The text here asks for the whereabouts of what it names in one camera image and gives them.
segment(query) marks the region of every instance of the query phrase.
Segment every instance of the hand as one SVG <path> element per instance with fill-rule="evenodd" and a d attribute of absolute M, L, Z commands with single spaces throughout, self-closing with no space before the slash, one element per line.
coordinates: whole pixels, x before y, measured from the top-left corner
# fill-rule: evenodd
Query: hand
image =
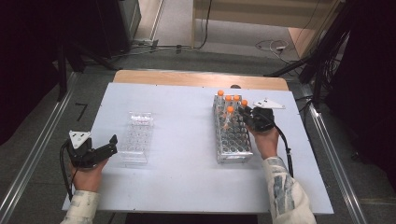
<path fill-rule="evenodd" d="M 279 138 L 279 132 L 276 128 L 264 133 L 255 132 L 248 126 L 247 129 L 253 134 L 257 149 L 262 154 L 263 160 L 266 160 L 269 157 L 277 156 L 277 141 Z"/>
<path fill-rule="evenodd" d="M 73 183 L 76 189 L 97 192 L 99 190 L 100 182 L 102 180 L 102 170 L 105 167 L 108 159 L 99 162 L 96 167 L 92 169 L 78 169 L 71 163 L 69 164 L 71 174 L 74 176 Z"/>

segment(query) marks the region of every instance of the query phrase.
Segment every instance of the forearm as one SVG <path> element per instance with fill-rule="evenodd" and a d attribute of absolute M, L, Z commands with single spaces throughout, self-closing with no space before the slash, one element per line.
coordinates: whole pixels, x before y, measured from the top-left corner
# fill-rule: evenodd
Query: forearm
<path fill-rule="evenodd" d="M 91 224 L 99 203 L 98 193 L 76 190 L 64 221 L 61 224 Z"/>
<path fill-rule="evenodd" d="M 279 157 L 262 162 L 271 204 L 273 223 L 316 223 L 309 199 Z"/>

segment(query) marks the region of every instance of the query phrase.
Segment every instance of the person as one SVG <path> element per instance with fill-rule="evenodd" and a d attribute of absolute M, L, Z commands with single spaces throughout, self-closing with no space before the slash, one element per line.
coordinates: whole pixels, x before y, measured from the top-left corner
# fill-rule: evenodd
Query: person
<path fill-rule="evenodd" d="M 291 177 L 285 163 L 277 156 L 279 133 L 276 128 L 265 133 L 257 133 L 247 128 L 253 134 L 257 149 L 262 155 L 273 223 L 316 223 L 302 186 Z M 62 224 L 92 223 L 99 202 L 97 191 L 105 165 L 106 161 L 99 163 L 93 170 L 76 173 L 76 192 Z M 76 170 L 73 167 L 71 169 L 73 174 Z"/>

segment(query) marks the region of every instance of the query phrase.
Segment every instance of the white board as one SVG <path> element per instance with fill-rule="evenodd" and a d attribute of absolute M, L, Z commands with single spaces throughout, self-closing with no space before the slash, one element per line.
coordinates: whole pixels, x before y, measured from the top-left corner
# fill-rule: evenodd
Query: white board
<path fill-rule="evenodd" d="M 274 110 L 277 126 L 291 147 L 294 177 L 308 194 L 315 214 L 332 214 L 332 205 L 309 145 L 292 93 L 223 89 L 241 94 L 248 105 L 263 98 L 286 109 Z M 270 209 L 262 159 L 218 164 L 212 104 L 216 88 L 110 83 L 91 133 L 94 147 L 113 134 L 122 142 L 128 112 L 151 112 L 154 118 L 148 163 L 120 166 L 114 155 L 104 169 L 99 210 L 169 213 L 259 214 Z M 278 154 L 286 159 L 279 138 Z M 64 209 L 69 205 L 64 202 Z"/>

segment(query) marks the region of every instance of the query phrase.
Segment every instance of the black camera device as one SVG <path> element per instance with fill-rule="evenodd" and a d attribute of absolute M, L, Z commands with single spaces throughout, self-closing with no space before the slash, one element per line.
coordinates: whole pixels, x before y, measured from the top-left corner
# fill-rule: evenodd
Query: black camera device
<path fill-rule="evenodd" d="M 255 132 L 266 132 L 275 127 L 274 111 L 270 108 L 238 107 L 238 112 L 247 126 Z"/>
<path fill-rule="evenodd" d="M 79 147 L 72 141 L 72 137 L 67 139 L 67 153 L 73 166 L 78 168 L 92 168 L 97 163 L 110 158 L 117 153 L 117 136 L 114 134 L 109 143 L 97 149 L 92 148 L 92 139 L 88 137 Z"/>

